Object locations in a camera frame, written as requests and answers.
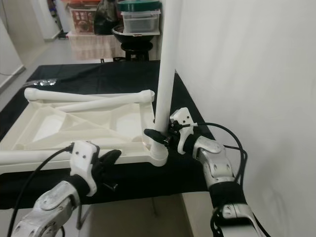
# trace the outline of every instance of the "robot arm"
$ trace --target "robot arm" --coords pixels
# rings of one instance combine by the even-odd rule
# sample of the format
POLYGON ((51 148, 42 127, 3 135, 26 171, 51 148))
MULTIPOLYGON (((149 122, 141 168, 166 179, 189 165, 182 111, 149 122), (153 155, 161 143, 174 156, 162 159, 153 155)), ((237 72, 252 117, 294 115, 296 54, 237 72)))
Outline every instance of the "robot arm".
POLYGON ((191 126, 181 128, 181 125, 194 124, 187 108, 177 110, 170 121, 166 136, 151 129, 146 129, 145 134, 178 153, 189 153, 202 164, 214 208, 211 219, 214 237, 262 237, 242 187, 235 182, 225 147, 194 134, 191 126))
POLYGON ((97 146, 75 142, 70 176, 37 199, 32 211, 17 224, 12 236, 54 237, 71 217, 72 211, 81 207, 80 197, 96 193, 95 181, 102 180, 104 169, 115 163, 121 151, 113 150, 100 159, 98 154, 97 146))

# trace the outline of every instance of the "black bowl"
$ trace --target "black bowl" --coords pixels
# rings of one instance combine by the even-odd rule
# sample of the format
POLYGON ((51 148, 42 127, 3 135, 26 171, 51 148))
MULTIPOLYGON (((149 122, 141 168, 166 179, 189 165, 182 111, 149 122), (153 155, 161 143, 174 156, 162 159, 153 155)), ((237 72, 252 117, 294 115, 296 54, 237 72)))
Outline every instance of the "black bowl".
POLYGON ((154 36, 143 36, 143 35, 133 35, 125 36, 123 35, 124 26, 118 25, 112 29, 112 33, 115 38, 121 43, 135 43, 135 42, 149 42, 154 36))

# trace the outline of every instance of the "floor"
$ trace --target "floor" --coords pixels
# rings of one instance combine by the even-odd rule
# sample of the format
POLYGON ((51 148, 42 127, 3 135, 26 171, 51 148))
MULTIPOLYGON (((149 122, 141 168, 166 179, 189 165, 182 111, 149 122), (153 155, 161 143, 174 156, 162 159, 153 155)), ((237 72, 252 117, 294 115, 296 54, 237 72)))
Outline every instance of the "floor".
MULTIPOLYGON (((39 65, 99 63, 99 60, 78 61, 72 58, 67 40, 47 43, 37 58, 30 58, 26 70, 0 94, 0 111, 39 65)), ((116 201, 86 205, 87 219, 81 231, 76 229, 76 210, 65 224, 68 237, 191 237, 191 229, 181 195, 116 201)), ((17 220, 30 212, 19 210, 17 220)), ((0 237, 6 228, 12 210, 0 210, 0 237)))

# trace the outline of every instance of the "stool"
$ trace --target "stool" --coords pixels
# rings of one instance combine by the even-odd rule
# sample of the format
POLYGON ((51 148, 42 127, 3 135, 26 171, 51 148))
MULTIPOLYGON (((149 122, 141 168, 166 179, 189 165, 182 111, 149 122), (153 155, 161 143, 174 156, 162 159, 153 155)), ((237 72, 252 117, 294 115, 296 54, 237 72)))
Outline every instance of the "stool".
POLYGON ((132 60, 132 55, 136 55, 136 61, 149 61, 148 51, 153 48, 149 41, 122 43, 120 48, 125 51, 126 61, 132 60))

